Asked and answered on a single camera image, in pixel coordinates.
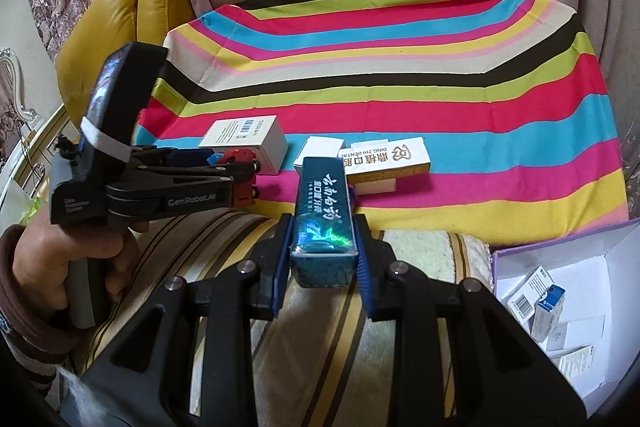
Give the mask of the person's left hand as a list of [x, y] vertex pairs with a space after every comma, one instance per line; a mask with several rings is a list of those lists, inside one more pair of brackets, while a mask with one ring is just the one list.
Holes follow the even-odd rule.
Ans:
[[44, 312], [61, 311], [68, 305], [65, 281], [70, 262], [107, 259], [112, 266], [104, 277], [104, 287], [118, 303], [131, 284], [140, 257], [136, 235], [149, 228], [148, 222], [137, 222], [122, 230], [107, 225], [66, 229], [51, 222], [50, 208], [43, 205], [15, 247], [15, 280], [31, 305]]

